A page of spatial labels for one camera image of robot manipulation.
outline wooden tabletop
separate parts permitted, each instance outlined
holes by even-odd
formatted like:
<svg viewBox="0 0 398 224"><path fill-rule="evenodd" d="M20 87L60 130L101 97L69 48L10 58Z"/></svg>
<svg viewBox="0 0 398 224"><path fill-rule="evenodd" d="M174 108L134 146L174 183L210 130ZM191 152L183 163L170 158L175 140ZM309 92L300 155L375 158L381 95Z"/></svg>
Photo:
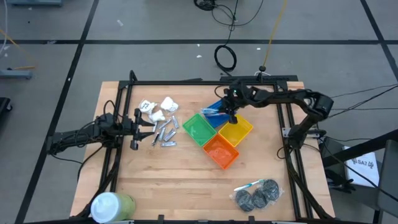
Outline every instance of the wooden tabletop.
<svg viewBox="0 0 398 224"><path fill-rule="evenodd" d="M303 88L303 83L288 82L288 86L294 90ZM103 113L103 105L107 100L116 99L117 87L118 82L103 82L95 116ZM258 87L272 91L266 86ZM165 215L166 220L247 220L248 215L254 215L256 220L295 219L286 164L276 156L277 150L282 147L276 105L261 109L247 106L238 111L254 127L236 147L240 155L227 170L222 170L182 128L182 124L199 113L201 108L219 100L214 89L215 86L207 85L133 86L130 118L134 117L134 108L143 99L161 103L166 96L170 96L180 106L174 115L181 128L172 138L177 142L175 147L160 147L159 143L152 147L154 136L150 136L139 142L138 151L133 151L129 148L132 136L124 138L116 192L136 199L137 210L132 219L156 220L161 214ZM218 89L218 93L222 95L222 88ZM126 91L120 111L123 110L125 94ZM296 105L292 105L292 109L295 122L299 123L306 114ZM149 120L146 114L142 117ZM141 131L151 130L150 127L141 128ZM305 143L318 147L314 139L307 139ZM99 146L88 145L85 157ZM325 211L334 216L320 153L308 146L303 146L301 153L308 189ZM97 190L104 154L103 149L82 169L71 215L79 213ZM276 180L284 193L274 205L244 213L230 199L230 194L236 187L258 179ZM302 194L299 188L297 191L301 214L305 217Z"/></svg>

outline blue bin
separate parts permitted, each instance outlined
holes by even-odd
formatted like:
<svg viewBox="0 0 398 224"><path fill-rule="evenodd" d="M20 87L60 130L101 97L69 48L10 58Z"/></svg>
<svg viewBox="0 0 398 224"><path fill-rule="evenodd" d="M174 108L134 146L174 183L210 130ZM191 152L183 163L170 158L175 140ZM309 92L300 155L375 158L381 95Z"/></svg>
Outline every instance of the blue bin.
<svg viewBox="0 0 398 224"><path fill-rule="evenodd" d="M218 109L221 106L222 102L221 100L217 101L216 103L213 103L211 106L208 108L210 109ZM228 114L220 114L220 115L214 115L214 116L207 116L205 115L205 118L213 128L217 128L218 126L224 124L226 121L229 119Z"/></svg>

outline toothbrush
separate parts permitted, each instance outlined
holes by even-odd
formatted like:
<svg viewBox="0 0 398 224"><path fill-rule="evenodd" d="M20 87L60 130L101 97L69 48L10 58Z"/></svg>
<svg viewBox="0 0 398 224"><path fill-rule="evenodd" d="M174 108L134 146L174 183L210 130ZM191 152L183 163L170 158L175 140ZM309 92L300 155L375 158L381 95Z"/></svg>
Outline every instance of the toothbrush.
<svg viewBox="0 0 398 224"><path fill-rule="evenodd" d="M244 185L242 187L235 188L234 191L239 191L239 190L242 190L242 189L246 189L248 187L253 186L254 184L263 183L264 181L265 181L264 179L259 179L257 181L254 181L254 182L250 183L250 184L246 184L246 185Z"/></svg>

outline green bin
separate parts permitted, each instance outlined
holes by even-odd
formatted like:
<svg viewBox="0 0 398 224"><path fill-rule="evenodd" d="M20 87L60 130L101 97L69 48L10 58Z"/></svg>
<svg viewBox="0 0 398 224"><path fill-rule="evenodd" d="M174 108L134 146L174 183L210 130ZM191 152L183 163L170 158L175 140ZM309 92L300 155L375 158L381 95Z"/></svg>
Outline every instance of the green bin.
<svg viewBox="0 0 398 224"><path fill-rule="evenodd" d="M199 146L204 146L217 134L217 131L200 114L193 115L182 126Z"/></svg>

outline yellow cable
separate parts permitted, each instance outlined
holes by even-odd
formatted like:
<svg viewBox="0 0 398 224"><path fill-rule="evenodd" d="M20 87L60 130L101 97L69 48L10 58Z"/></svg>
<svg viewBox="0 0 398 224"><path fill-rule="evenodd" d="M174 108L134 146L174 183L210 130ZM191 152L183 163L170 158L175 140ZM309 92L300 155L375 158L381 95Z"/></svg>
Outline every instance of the yellow cable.
<svg viewBox="0 0 398 224"><path fill-rule="evenodd" d="M267 59L268 59L268 54L269 54L269 51L270 51L270 49L271 49L272 39L274 38L274 34L276 33L276 30L278 29L279 22L280 22L280 20L282 19L282 15L283 15L283 13L284 13L284 11L285 11L286 3L287 3L287 0L284 0L284 5L282 6L282 9L280 10L278 19L275 21L274 28L272 29L271 37L270 37L269 42L268 42L268 47L267 47L267 52L266 52L266 58L264 59L264 63L262 64L262 66L264 66L264 67L266 66L266 62L267 62Z"/></svg>
<svg viewBox="0 0 398 224"><path fill-rule="evenodd" d="M21 67L16 67L13 68L13 70L27 70L27 69L34 69L34 66L21 66Z"/></svg>
<svg viewBox="0 0 398 224"><path fill-rule="evenodd" d="M28 60L30 60L32 63L36 64L35 59L28 53L25 49L23 49L21 46L19 46L17 43L15 43L11 37L9 37L2 29L0 29L0 33L4 35L7 39L11 41L12 44L14 44L20 51L24 52L26 54L26 57ZM22 67L17 67L14 68L14 70L23 70L23 69L34 69L35 66L22 66Z"/></svg>

